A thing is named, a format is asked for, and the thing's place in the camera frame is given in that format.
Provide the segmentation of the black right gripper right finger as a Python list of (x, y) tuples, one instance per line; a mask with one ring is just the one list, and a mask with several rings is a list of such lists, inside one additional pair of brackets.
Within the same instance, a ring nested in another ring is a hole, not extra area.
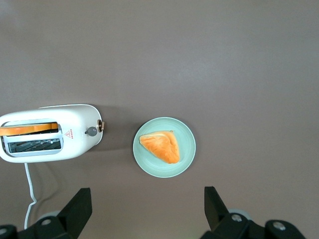
[(210, 230), (203, 239), (304, 239), (293, 224), (269, 220), (262, 227), (241, 213), (226, 208), (215, 187), (204, 188), (204, 212)]

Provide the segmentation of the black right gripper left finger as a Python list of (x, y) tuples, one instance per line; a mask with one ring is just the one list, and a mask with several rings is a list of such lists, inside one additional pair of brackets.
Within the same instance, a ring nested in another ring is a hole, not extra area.
[(38, 220), (19, 239), (77, 239), (92, 215), (90, 188), (81, 188), (57, 216)]

